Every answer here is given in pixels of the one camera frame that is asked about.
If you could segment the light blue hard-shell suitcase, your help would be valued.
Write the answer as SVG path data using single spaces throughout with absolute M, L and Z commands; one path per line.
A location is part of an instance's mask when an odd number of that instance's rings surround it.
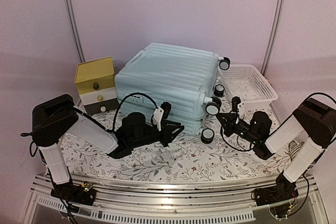
M 152 42 L 116 74 L 114 81 L 121 112 L 141 112 L 147 122 L 156 106 L 169 102 L 168 119 L 198 135 L 214 96 L 218 70 L 227 70 L 230 59 L 215 52 Z

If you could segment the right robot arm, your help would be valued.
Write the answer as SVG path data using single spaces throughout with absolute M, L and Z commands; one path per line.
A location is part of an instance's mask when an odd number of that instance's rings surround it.
M 229 113 L 217 113 L 221 124 L 220 134 L 236 134 L 253 144 L 252 150 L 267 160 L 301 133 L 308 136 L 303 147 L 286 169 L 276 178 L 273 187 L 253 191 L 257 206 L 274 204 L 298 196 L 296 181 L 317 161 L 335 141 L 335 109 L 312 98 L 306 98 L 291 115 L 273 132 L 271 119 L 263 111 L 254 113 L 249 123 L 239 118 L 237 104 Z

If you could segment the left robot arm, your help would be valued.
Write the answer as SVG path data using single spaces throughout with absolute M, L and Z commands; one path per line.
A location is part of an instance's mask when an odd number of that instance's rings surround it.
M 168 102 L 155 105 L 150 123 L 144 114 L 132 112 L 122 119 L 119 128 L 108 129 L 77 108 L 72 96 L 64 94 L 34 107 L 32 130 L 21 133 L 21 137 L 30 136 L 36 145 L 50 174 L 53 197 L 90 204 L 97 192 L 88 182 L 73 184 L 61 151 L 64 136 L 81 138 L 113 159 L 129 156 L 135 148 L 155 142 L 167 147 L 184 130 L 181 123 L 168 120 L 171 108 Z

